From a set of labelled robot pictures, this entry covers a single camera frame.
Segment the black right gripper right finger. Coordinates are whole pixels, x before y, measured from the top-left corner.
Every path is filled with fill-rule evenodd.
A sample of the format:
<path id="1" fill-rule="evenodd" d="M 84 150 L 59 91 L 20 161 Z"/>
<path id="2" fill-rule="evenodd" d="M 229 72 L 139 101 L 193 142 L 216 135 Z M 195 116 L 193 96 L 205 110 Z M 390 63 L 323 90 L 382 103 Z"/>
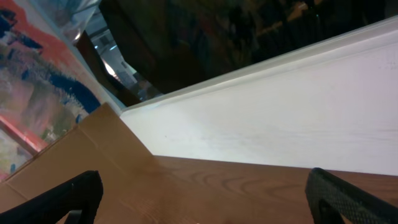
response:
<path id="1" fill-rule="evenodd" d="M 397 208 L 321 169 L 310 171 L 305 187 L 316 224 L 397 223 Z"/>

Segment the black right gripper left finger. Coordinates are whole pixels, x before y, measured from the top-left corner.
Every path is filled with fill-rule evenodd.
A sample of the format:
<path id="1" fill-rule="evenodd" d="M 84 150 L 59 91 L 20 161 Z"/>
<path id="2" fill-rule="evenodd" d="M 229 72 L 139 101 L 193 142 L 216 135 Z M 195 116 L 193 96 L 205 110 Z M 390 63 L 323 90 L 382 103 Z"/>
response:
<path id="1" fill-rule="evenodd" d="M 103 196 L 103 183 L 97 170 L 76 177 L 1 213 L 1 223 L 93 224 Z"/>

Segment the cardboard box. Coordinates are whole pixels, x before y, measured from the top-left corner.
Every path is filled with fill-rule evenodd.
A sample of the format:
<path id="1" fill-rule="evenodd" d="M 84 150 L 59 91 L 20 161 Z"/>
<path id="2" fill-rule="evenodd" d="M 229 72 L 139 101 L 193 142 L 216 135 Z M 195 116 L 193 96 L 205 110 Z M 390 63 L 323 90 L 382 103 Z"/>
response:
<path id="1" fill-rule="evenodd" d="M 108 104 L 1 183 L 1 211 L 16 207 L 87 170 L 97 170 L 104 194 L 95 223 L 132 223 L 121 204 L 128 185 L 152 157 Z"/>

